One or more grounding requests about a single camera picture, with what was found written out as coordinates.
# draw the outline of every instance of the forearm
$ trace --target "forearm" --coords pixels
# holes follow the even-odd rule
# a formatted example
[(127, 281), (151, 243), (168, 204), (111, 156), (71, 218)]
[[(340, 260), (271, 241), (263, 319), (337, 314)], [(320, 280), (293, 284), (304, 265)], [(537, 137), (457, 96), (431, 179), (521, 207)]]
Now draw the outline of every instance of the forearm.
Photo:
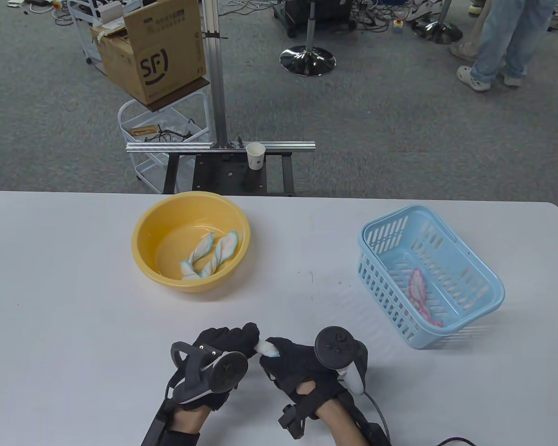
[(317, 410), (317, 416), (326, 423), (336, 446), (368, 446), (359, 427), (338, 400), (329, 400)]
[(196, 410), (179, 409), (173, 414), (173, 422), (169, 430), (178, 433), (199, 433), (209, 414), (211, 409), (206, 406)]
[(164, 432), (159, 446), (196, 446), (200, 429), (211, 413), (208, 407), (196, 410), (177, 410), (173, 421)]

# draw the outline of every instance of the wrist strap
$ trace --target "wrist strap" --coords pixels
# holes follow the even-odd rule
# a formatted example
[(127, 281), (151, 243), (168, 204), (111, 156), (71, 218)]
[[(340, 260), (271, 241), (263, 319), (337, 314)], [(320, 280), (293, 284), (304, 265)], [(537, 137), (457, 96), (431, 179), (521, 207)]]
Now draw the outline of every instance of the wrist strap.
[(370, 446), (391, 446), (389, 439), (380, 425), (368, 422), (364, 414), (356, 407), (351, 393), (341, 393), (337, 396), (337, 399), (349, 416), (351, 416), (353, 422), (358, 425), (360, 432)]
[(315, 415), (315, 412), (318, 408), (342, 393), (349, 394), (339, 383), (334, 385), (317, 383), (316, 388), (308, 395), (302, 397), (298, 404), (295, 406), (289, 404), (283, 409), (283, 416), (279, 418), (279, 424), (281, 424), (283, 429), (287, 429), (294, 439), (300, 439), (304, 435), (306, 418), (310, 417), (317, 420), (318, 417)]
[(200, 433), (165, 431), (159, 446), (196, 446)]

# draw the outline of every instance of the gray carpet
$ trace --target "gray carpet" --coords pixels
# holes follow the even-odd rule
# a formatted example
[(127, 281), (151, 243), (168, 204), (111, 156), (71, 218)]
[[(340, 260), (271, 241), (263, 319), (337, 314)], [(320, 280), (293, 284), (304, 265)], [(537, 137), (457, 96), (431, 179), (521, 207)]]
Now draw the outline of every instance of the gray carpet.
[[(455, 0), (449, 19), (469, 32), (467, 6)], [(294, 41), (270, 11), (221, 27), (230, 137), (315, 140), (294, 160), (300, 195), (558, 205), (558, 34), (523, 88), (479, 95), (456, 80), (446, 47), (409, 28), (319, 33), (339, 66), (303, 79), (278, 65)], [(128, 99), (85, 64), (73, 27), (0, 0), (1, 190), (147, 192), (117, 127)], [(183, 112), (202, 123), (197, 105)]]

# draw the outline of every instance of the chair base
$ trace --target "chair base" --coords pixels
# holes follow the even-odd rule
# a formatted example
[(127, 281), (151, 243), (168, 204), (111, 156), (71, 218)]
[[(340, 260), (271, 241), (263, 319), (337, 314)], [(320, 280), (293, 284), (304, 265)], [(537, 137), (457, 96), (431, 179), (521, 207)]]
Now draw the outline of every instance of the chair base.
[(411, 29), (419, 38), (439, 45), (450, 45), (463, 38), (463, 32), (452, 23), (438, 23), (438, 20), (429, 18), (428, 20), (415, 20), (411, 23)]
[(322, 76), (337, 66), (335, 57), (329, 51), (315, 46), (306, 51), (305, 45), (286, 49), (279, 61), (288, 72), (299, 76)]

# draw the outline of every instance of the light blue plastic basket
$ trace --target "light blue plastic basket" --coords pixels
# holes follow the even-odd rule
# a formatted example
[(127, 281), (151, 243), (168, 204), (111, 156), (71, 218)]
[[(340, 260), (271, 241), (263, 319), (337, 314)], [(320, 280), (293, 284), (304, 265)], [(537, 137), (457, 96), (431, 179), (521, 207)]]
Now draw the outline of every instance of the light blue plastic basket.
[[(466, 244), (430, 209), (407, 206), (364, 226), (358, 275), (403, 339), (413, 348), (458, 332), (493, 312), (504, 286)], [(409, 277), (424, 275), (432, 325), (408, 299)]]

